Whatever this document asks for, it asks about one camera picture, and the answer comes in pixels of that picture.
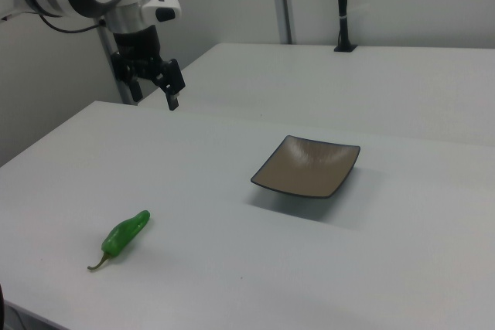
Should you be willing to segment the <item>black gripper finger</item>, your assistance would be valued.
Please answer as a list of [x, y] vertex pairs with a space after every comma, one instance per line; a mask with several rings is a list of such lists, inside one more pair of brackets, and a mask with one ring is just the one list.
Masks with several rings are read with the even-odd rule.
[[186, 86], [178, 61], [159, 62], [152, 82], [165, 94], [169, 109], [174, 111], [179, 106], [179, 92]]
[[132, 100], [138, 103], [143, 98], [138, 78], [133, 73], [127, 72], [124, 74], [122, 81], [128, 87]]

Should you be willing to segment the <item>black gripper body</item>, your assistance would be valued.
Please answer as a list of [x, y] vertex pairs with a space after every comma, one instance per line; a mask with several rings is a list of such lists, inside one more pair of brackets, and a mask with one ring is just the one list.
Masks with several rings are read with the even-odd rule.
[[167, 81], [167, 63], [162, 59], [156, 26], [137, 32], [112, 34], [117, 51], [111, 54], [111, 64], [117, 80], [130, 83], [136, 78], [153, 83]]

